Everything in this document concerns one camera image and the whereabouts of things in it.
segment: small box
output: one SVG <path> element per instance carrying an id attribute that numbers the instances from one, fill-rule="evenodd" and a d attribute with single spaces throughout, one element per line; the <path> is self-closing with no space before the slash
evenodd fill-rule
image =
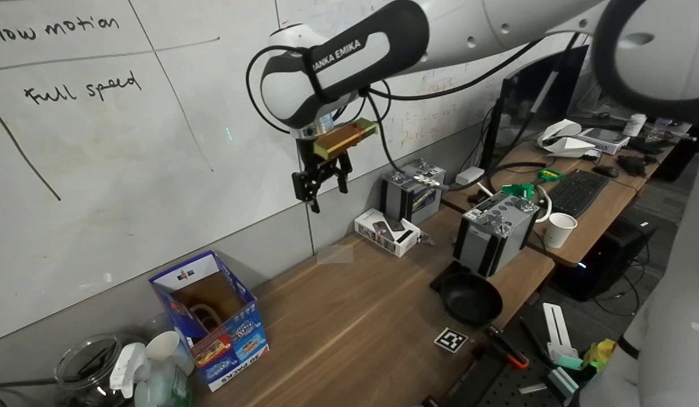
<path id="1" fill-rule="evenodd" d="M 149 283 L 211 391 L 270 349 L 255 295 L 213 250 Z"/>
<path id="2" fill-rule="evenodd" d="M 538 207 L 514 193 L 492 193 L 461 216 L 455 258 L 481 277 L 515 258 L 534 226 Z"/>
<path id="3" fill-rule="evenodd" d="M 411 175 L 423 175 L 442 184 L 445 172 L 442 166 L 429 166 L 423 160 L 414 160 L 403 164 L 403 173 L 400 172 L 385 173 L 382 209 L 390 221 L 407 218 L 420 224 L 429 215 L 439 213 L 442 188 L 420 183 Z"/>
<path id="4" fill-rule="evenodd" d="M 394 231 L 386 216 L 374 207 L 356 216 L 352 229 L 395 258 L 405 255 L 420 236 L 420 229 L 417 224 L 400 218 L 400 231 Z"/>

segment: wooden desk surface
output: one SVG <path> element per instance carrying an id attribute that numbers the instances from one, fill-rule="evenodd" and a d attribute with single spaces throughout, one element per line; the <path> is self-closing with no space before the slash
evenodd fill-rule
<path id="1" fill-rule="evenodd" d="M 620 216 L 620 213 L 638 196 L 638 192 L 645 188 L 650 175 L 661 166 L 661 162 L 667 157 L 671 147 L 664 147 L 659 155 L 659 162 L 645 166 L 645 175 L 628 175 L 620 172 L 617 179 L 608 181 L 608 184 L 597 193 L 592 205 L 578 216 L 577 231 L 567 236 L 567 242 L 560 248 L 547 248 L 540 236 L 544 231 L 544 224 L 538 224 L 534 233 L 529 235 L 529 247 L 551 255 L 560 265 L 577 265 L 582 258 L 592 248 L 592 243 L 604 235 L 604 231 Z M 515 151 L 511 151 L 502 162 L 547 162 L 550 166 L 558 172 L 590 172 L 597 162 L 590 160 L 555 160 L 547 157 L 544 151 L 535 148 L 534 144 L 520 144 Z M 615 164 L 615 155 L 604 155 L 600 160 L 601 164 Z M 506 183 L 529 183 L 535 181 L 535 166 L 518 166 L 518 170 L 504 170 L 492 175 L 495 184 Z M 443 199 L 456 207 L 468 209 L 468 196 L 472 196 L 476 190 L 461 190 L 449 192 Z"/>
<path id="2" fill-rule="evenodd" d="M 435 243 L 395 259 L 357 235 L 258 288 L 271 349 L 200 404 L 379 404 L 407 407 L 443 396 L 471 362 L 431 342 L 443 328 L 471 333 L 445 313 L 427 284 L 449 265 L 460 213 L 423 224 Z M 555 261 L 524 248 L 492 277 L 504 325 Z"/>

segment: blue box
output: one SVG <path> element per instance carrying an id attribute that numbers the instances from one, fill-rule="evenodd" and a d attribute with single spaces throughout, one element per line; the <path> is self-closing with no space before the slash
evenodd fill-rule
<path id="1" fill-rule="evenodd" d="M 255 295 L 213 250 L 149 283 L 211 391 L 270 349 Z"/>

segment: black bowl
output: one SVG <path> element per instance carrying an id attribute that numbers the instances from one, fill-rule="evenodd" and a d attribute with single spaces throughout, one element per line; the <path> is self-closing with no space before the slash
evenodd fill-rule
<path id="1" fill-rule="evenodd" d="M 502 312 L 500 292 L 468 268 L 443 275 L 442 300 L 455 319 L 472 328 L 491 322 Z"/>

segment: computer monitor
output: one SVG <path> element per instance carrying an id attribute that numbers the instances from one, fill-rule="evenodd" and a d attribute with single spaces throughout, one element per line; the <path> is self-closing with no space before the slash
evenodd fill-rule
<path id="1" fill-rule="evenodd" d="M 492 104 L 491 117 L 486 124 L 479 166 L 491 166 L 502 114 L 504 112 L 514 117 L 529 114 L 529 106 L 538 96 L 550 72 L 556 67 L 556 61 L 560 59 L 560 53 L 563 52 L 538 59 L 502 80 L 500 96 Z M 586 53 L 587 53 L 587 45 L 572 46 L 565 53 L 565 61 L 560 62 L 558 75 L 555 79 L 555 85 L 550 88 L 544 102 L 535 110 L 540 119 L 555 122 L 567 114 Z"/>

